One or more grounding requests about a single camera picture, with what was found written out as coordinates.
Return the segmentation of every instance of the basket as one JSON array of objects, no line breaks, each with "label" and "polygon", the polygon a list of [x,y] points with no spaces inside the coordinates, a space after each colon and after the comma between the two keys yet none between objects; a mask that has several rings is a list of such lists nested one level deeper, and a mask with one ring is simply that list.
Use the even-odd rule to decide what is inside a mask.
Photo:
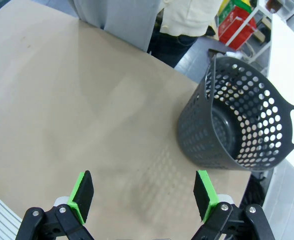
[{"label": "basket", "polygon": [[211,62],[179,117],[178,143],[205,168],[265,171],[294,149],[292,110],[256,69],[220,57]]}]

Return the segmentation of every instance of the metal bolt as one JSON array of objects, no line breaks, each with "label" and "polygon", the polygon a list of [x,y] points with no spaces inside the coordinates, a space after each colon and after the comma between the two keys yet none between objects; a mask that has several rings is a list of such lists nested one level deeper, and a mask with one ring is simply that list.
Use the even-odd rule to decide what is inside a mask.
[{"label": "metal bolt", "polygon": [[59,212],[61,212],[62,214],[65,213],[66,212],[66,208],[65,207],[60,208],[59,209]]},{"label": "metal bolt", "polygon": [[228,205],[226,205],[226,204],[221,205],[220,208],[221,208],[221,210],[223,210],[223,211],[227,211],[227,210],[229,209]]},{"label": "metal bolt", "polygon": [[256,212],[256,209],[253,206],[251,206],[249,208],[249,212],[251,212],[252,214],[254,214]]},{"label": "metal bolt", "polygon": [[39,215],[39,212],[38,212],[37,210],[35,210],[35,211],[32,213],[32,215],[36,217],[37,215]]}]

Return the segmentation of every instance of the gray plastic basket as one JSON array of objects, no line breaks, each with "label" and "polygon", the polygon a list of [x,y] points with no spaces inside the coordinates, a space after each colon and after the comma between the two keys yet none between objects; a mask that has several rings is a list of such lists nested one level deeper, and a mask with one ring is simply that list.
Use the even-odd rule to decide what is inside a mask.
[{"label": "gray plastic basket", "polygon": [[211,62],[179,117],[178,142],[202,167],[265,171],[294,149],[292,110],[256,69],[220,57]]}]

